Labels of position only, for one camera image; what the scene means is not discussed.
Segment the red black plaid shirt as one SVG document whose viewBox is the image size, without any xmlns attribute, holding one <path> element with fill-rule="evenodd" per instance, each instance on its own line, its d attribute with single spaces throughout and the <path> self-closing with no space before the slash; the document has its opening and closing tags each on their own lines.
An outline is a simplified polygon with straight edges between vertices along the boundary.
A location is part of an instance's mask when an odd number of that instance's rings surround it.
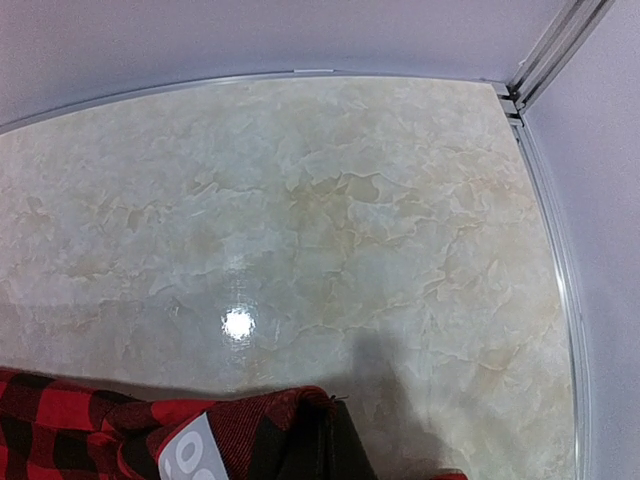
<svg viewBox="0 0 640 480">
<path fill-rule="evenodd" d="M 316 386 L 146 401 L 1 373 L 5 479 L 372 479 L 345 403 Z"/>
</svg>

